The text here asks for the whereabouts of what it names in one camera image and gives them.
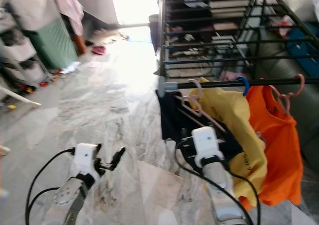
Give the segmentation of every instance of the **clothes drying rack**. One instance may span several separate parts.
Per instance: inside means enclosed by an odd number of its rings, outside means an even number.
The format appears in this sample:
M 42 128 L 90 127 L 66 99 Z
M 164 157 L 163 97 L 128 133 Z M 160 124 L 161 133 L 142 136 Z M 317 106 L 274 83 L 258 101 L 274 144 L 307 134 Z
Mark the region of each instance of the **clothes drying rack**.
M 203 88 L 211 87 L 240 87 L 242 81 L 218 81 L 215 75 L 217 68 L 241 68 L 241 71 L 249 71 L 254 79 L 256 65 L 260 61 L 273 59 L 301 59 L 319 58 L 319 53 L 304 55 L 283 55 L 281 52 L 271 56 L 259 56 L 260 47 L 265 43 L 308 43 L 319 50 L 319 40 L 299 20 L 299 18 L 285 5 L 282 0 L 273 0 L 275 3 L 267 3 L 269 0 L 209 0 L 209 9 L 212 17 L 172 20 L 170 15 L 177 12 L 200 11 L 207 8 L 170 9 L 171 5 L 184 3 L 183 0 L 159 0 L 159 94 L 164 95 L 165 90 L 196 88 L 194 83 L 188 83 L 187 79 L 205 76 L 212 82 L 201 83 Z M 274 6 L 281 13 L 273 14 L 267 11 L 267 7 Z M 270 26 L 269 19 L 289 16 L 293 25 Z M 211 21 L 214 23 L 233 23 L 235 28 L 172 31 L 171 27 L 179 23 L 196 23 Z M 265 40 L 262 33 L 265 30 L 279 30 L 280 28 L 298 28 L 305 37 L 300 39 L 278 38 Z M 205 42 L 171 42 L 174 36 L 186 34 L 212 33 L 210 41 Z M 183 73 L 206 69 L 204 74 Z M 290 85 L 299 84 L 299 79 L 273 79 L 250 80 L 251 86 L 255 85 Z M 306 84 L 319 84 L 319 78 L 306 78 Z

